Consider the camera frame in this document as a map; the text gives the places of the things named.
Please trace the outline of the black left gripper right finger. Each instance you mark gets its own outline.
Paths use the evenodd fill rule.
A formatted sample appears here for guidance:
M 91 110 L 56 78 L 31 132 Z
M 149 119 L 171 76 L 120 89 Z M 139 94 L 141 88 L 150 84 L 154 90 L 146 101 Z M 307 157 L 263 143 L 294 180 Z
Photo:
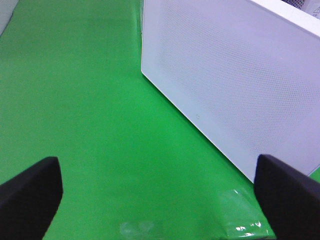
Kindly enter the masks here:
M 257 158 L 254 195 L 278 240 L 320 238 L 320 184 L 280 159 Z

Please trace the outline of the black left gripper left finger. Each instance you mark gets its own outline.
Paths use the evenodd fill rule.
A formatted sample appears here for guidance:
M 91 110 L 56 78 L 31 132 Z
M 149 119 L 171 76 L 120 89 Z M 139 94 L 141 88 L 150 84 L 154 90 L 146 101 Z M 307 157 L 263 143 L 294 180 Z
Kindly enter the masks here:
M 41 240 L 63 198 L 59 159 L 46 157 L 0 186 L 0 238 Z

